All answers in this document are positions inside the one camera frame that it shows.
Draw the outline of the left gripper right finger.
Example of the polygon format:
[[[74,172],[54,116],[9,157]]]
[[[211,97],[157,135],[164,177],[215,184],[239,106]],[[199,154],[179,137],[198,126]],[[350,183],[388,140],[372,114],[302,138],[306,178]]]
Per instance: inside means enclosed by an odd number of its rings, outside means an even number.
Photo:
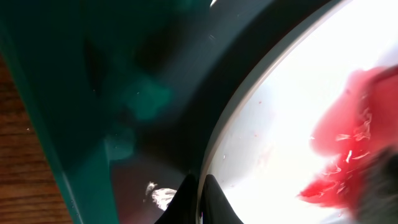
[[[203,224],[243,224],[211,174],[205,178],[200,210]]]

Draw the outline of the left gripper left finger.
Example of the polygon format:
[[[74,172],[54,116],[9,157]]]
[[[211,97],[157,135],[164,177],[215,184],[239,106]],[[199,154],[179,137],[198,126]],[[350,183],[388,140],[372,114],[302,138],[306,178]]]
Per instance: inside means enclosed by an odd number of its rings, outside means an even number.
[[[188,174],[155,224],[196,224],[198,182]]]

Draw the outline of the dark teal sponge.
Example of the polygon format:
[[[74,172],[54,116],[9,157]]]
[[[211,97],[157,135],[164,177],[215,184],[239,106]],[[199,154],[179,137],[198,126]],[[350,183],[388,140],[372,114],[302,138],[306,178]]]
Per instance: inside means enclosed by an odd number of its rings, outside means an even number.
[[[361,224],[397,224],[396,148],[383,149],[365,169],[356,220]]]

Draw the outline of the light blue plate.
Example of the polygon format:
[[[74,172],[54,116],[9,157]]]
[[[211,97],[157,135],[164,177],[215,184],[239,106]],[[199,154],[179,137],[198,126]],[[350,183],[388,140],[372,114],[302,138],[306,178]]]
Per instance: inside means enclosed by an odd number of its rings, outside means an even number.
[[[397,149],[397,1],[332,1],[251,70],[218,121],[215,177],[243,223],[358,223],[364,171]]]

